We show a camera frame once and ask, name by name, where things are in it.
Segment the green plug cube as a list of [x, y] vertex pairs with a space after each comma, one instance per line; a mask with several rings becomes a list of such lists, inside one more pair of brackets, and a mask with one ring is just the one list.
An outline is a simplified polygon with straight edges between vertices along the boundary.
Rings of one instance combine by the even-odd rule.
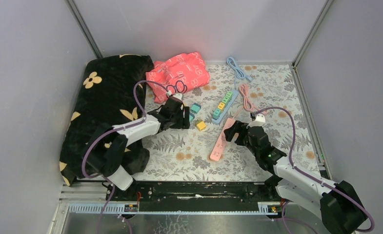
[[222, 103], [224, 103], [225, 105], [227, 105], [229, 103], [229, 101], [230, 101], [230, 97], [224, 97], [222, 99]]
[[225, 95], [226, 98], [230, 99], [231, 97], [233, 96], [233, 92], [232, 91], [228, 91]]

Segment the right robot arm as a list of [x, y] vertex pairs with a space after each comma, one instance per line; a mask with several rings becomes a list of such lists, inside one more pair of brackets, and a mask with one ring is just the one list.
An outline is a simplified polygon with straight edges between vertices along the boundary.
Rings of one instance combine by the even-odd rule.
[[302, 206], [320, 218], [331, 234], [351, 234], [367, 220], [368, 216], [361, 210], [362, 202], [350, 183], [336, 183], [307, 171], [301, 173], [299, 167], [290, 164], [286, 153], [272, 146], [262, 127], [236, 121], [223, 133], [228, 142], [236, 136], [234, 142], [245, 146], [258, 165], [272, 174], [272, 183], [264, 188], [269, 200], [281, 197]]

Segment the green plug cube bottom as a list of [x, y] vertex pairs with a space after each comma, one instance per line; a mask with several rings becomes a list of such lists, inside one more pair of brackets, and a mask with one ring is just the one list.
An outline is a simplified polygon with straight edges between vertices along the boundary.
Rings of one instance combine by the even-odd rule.
[[226, 98], [230, 99], [231, 97], [233, 96], [233, 92], [232, 91], [228, 91], [225, 95]]

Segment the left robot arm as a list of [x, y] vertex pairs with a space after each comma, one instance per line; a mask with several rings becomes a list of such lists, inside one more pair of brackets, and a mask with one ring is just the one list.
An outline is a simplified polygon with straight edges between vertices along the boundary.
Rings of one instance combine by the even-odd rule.
[[175, 96], [142, 118], [111, 126], [100, 125], [88, 141], [82, 158], [81, 171], [85, 178], [104, 177], [117, 187], [123, 200], [136, 193], [133, 177], [122, 167], [125, 149], [145, 137], [168, 129], [189, 129], [190, 108]]

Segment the blue power strip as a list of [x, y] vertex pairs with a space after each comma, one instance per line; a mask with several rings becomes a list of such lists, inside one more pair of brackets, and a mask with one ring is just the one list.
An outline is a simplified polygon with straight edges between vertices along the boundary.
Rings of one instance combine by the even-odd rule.
[[226, 63], [235, 72], [234, 89], [230, 89], [226, 92], [225, 96], [222, 98], [217, 108], [213, 112], [211, 123], [215, 125], [219, 125], [221, 123], [222, 119], [226, 116], [228, 110], [233, 105], [233, 102], [239, 94], [239, 91], [237, 90], [237, 80], [245, 79], [248, 82], [253, 81], [253, 78], [243, 71], [243, 69], [237, 64], [233, 57], [228, 57], [226, 59]]

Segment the teal plug cube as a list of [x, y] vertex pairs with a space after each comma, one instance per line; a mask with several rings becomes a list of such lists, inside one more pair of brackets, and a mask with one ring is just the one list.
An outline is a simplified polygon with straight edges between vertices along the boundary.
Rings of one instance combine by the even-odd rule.
[[195, 120], [195, 114], [194, 113], [190, 113], [189, 114], [189, 121], [190, 121], [190, 123], [192, 123], [194, 120]]
[[201, 106], [197, 103], [193, 103], [193, 105], [190, 107], [190, 111], [195, 114], [198, 114], [200, 110]]
[[218, 119], [221, 115], [222, 111], [219, 108], [216, 108], [215, 111], [213, 112], [212, 118], [213, 119]]

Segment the pink power strip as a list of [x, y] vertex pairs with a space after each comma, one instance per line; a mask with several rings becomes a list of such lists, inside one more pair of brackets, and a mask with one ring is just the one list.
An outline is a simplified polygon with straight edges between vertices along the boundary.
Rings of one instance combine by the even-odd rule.
[[220, 136], [218, 137], [216, 144], [213, 148], [213, 151], [211, 152], [209, 159], [212, 161], [219, 161], [224, 149], [226, 148], [227, 141], [225, 140], [224, 132], [226, 128], [229, 128], [236, 120], [235, 118], [239, 115], [239, 113], [242, 110], [245, 110], [246, 112], [254, 112], [260, 110], [258, 107], [256, 107], [253, 102], [250, 99], [250, 88], [248, 84], [242, 84], [237, 89], [239, 91], [239, 94], [242, 96], [242, 103], [239, 105], [239, 109], [236, 109], [235, 113], [232, 117], [229, 117], [223, 128], [222, 132], [220, 133]]

